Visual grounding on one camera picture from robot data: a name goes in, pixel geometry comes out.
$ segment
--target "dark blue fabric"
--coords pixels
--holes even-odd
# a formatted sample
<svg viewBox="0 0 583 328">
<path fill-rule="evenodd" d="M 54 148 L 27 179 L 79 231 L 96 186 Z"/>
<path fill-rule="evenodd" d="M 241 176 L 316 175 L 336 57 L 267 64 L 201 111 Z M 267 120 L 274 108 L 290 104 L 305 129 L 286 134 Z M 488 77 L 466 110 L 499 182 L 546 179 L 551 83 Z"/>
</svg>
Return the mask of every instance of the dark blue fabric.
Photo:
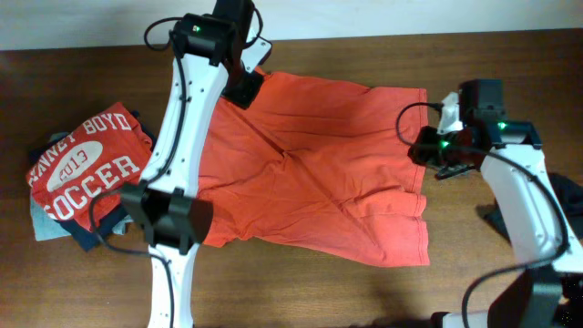
<svg viewBox="0 0 583 328">
<path fill-rule="evenodd" d="M 133 115 L 135 118 L 139 117 L 139 113 L 136 110 L 132 111 L 131 115 Z M 144 133 L 152 139 L 152 149 L 154 149 L 154 145 L 156 145 L 156 137 L 149 130 L 147 130 L 146 127 L 141 124 L 141 122 L 140 126 L 142 127 L 142 131 L 144 131 Z M 53 147 L 53 145 L 55 145 L 61 139 L 51 141 L 41 148 L 31 150 L 28 153 L 28 160 L 30 161 L 30 164 L 35 165 L 38 162 L 38 159 L 40 159 L 40 157 L 45 153 L 45 151 Z M 115 227 L 116 224 L 123 220 L 127 215 L 128 213 L 123 208 L 123 206 L 117 205 L 115 209 L 113 209 L 108 215 L 101 219 L 97 231 L 103 238 L 106 238 L 111 234 L 113 227 Z M 92 232 L 89 232 L 81 227 L 75 220 L 58 220 L 57 222 L 61 225 L 61 227 L 63 227 L 63 229 L 71 234 L 71 236 L 77 241 L 79 246 L 81 246 L 84 251 L 89 251 L 99 244 L 97 237 Z"/>
<path fill-rule="evenodd" d="M 102 237 L 107 237 L 111 234 L 113 227 L 115 227 L 116 224 L 123 220 L 126 215 L 128 215 L 128 213 L 124 207 L 117 205 L 115 209 L 113 209 L 108 215 L 101 219 L 99 222 L 99 227 L 97 227 L 97 231 Z M 75 238 L 79 246 L 81 246 L 84 251 L 89 251 L 99 244 L 99 240 L 95 234 L 93 234 L 93 232 L 86 231 L 75 220 L 59 221 L 59 223 L 63 229 L 69 231 L 71 236 Z"/>
</svg>

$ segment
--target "clothing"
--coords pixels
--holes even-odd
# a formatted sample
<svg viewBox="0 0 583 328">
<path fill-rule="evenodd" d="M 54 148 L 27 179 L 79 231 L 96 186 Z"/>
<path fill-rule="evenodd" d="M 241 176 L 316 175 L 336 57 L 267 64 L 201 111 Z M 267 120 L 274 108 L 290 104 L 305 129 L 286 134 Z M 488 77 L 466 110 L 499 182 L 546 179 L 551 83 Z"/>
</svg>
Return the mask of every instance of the clothing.
<svg viewBox="0 0 583 328">
<path fill-rule="evenodd" d="M 106 217 L 103 220 L 106 220 L 107 217 L 109 216 L 113 216 L 115 217 L 115 219 L 113 219 L 114 221 L 112 222 L 115 222 L 115 225 L 112 227 L 111 231 L 107 231 L 106 229 L 99 229 L 99 231 L 103 232 L 101 234 L 103 237 L 107 236 L 111 232 L 117 235 L 126 234 L 126 225 L 132 222 L 132 219 L 127 214 L 125 216 L 123 215 L 119 216 L 121 214 L 123 213 L 117 214 L 116 210 L 112 210 L 108 215 L 106 215 Z M 46 212 L 38 204 L 36 204 L 36 201 L 32 197 L 30 198 L 30 216 L 33 219 L 33 228 L 35 230 L 36 241 L 50 241 L 56 238 L 70 236 L 71 234 L 73 234 L 73 236 L 85 237 L 86 236 L 85 234 L 77 233 L 77 230 L 88 232 L 85 229 L 81 228 L 74 220 L 59 222 L 49 218 L 48 215 L 46 215 Z M 97 245 L 98 243 L 97 238 L 91 232 L 88 232 L 88 234 L 91 236 L 91 239 L 95 241 L 93 243 L 93 246 Z M 85 240 L 81 241 L 77 238 L 76 240 L 82 247 L 83 245 L 88 245 L 88 243 Z M 83 249 L 86 249 L 86 251 L 88 251 L 89 249 L 93 248 L 93 246 L 89 247 L 88 249 L 86 249 L 86 247 L 83 247 Z"/>
<path fill-rule="evenodd" d="M 26 175 L 31 194 L 51 219 L 76 220 L 89 231 L 89 202 L 103 190 L 137 183 L 151 145 L 138 121 L 117 103 L 41 155 Z M 118 195 L 100 201 L 97 225 L 118 204 Z"/>
<path fill-rule="evenodd" d="M 558 202 L 567 217 L 568 224 L 571 226 L 573 233 L 577 238 L 583 238 L 583 187 L 573 182 L 569 178 L 563 177 L 557 173 L 548 175 L 550 185 L 555 191 Z M 484 220 L 488 222 L 502 237 L 510 241 L 508 230 L 502 217 L 500 208 L 496 208 L 488 213 Z"/>
<path fill-rule="evenodd" d="M 71 235 L 57 221 L 50 219 L 32 196 L 30 197 L 30 217 L 33 219 L 36 241 L 49 241 Z"/>
<path fill-rule="evenodd" d="M 382 266 L 428 265 L 424 168 L 396 137 L 418 88 L 275 73 L 247 110 L 221 99 L 199 171 L 214 207 L 204 243 L 258 237 Z M 401 122 L 415 140 L 426 108 Z"/>
<path fill-rule="evenodd" d="M 101 220 L 97 231 L 101 236 L 108 236 L 114 229 L 118 232 L 124 232 L 126 223 L 131 220 L 123 206 L 117 205 L 103 220 Z M 89 232 L 78 225 L 75 220 L 60 221 L 61 227 L 68 231 L 75 241 L 84 251 L 90 251 L 99 244 L 99 240 L 93 232 Z"/>
</svg>

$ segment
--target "white wall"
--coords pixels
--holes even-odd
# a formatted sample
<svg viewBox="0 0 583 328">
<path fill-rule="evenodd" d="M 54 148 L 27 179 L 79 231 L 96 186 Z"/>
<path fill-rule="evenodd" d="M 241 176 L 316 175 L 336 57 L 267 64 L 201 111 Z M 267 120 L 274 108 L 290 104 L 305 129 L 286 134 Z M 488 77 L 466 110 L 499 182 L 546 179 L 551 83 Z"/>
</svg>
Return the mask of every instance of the white wall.
<svg viewBox="0 0 583 328">
<path fill-rule="evenodd" d="M 0 0 L 0 49 L 142 44 L 215 0 Z M 256 0 L 268 39 L 583 27 L 582 0 Z M 165 43 L 170 25 L 152 34 Z"/>
</svg>

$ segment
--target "orange shirt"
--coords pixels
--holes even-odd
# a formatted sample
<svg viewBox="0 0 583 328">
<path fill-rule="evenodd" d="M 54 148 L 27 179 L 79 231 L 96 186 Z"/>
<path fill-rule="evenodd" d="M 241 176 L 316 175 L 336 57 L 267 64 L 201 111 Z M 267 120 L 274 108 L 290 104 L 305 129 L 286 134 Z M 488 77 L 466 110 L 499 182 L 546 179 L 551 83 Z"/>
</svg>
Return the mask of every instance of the orange shirt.
<svg viewBox="0 0 583 328">
<path fill-rule="evenodd" d="M 368 88 L 285 73 L 266 76 L 247 110 L 216 106 L 199 198 L 214 218 L 205 243 L 261 238 L 382 266 L 428 265 L 424 168 L 394 123 L 424 89 Z M 425 108 L 401 121 L 415 140 Z"/>
<path fill-rule="evenodd" d="M 41 156 L 26 174 L 31 195 L 53 220 L 76 220 L 90 231 L 88 208 L 97 194 L 138 183 L 152 140 L 139 122 L 116 103 L 89 118 Z M 99 221 L 119 204 L 119 195 L 95 206 Z"/>
</svg>

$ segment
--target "stack of folded clothes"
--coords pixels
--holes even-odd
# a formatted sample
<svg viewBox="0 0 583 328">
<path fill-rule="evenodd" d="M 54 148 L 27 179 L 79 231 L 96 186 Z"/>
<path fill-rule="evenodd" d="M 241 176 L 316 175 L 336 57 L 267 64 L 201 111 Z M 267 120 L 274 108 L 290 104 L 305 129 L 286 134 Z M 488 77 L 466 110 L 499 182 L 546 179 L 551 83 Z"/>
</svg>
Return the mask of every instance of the stack of folded clothes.
<svg viewBox="0 0 583 328">
<path fill-rule="evenodd" d="M 42 148 L 29 152 L 33 167 L 26 181 L 37 241 L 71 235 L 85 251 L 98 244 L 90 230 L 89 202 L 124 182 L 137 183 L 155 142 L 137 117 L 138 112 L 130 114 L 117 103 L 72 133 L 56 133 Z M 125 233 L 131 220 L 119 196 L 100 201 L 95 214 L 104 237 Z"/>
</svg>

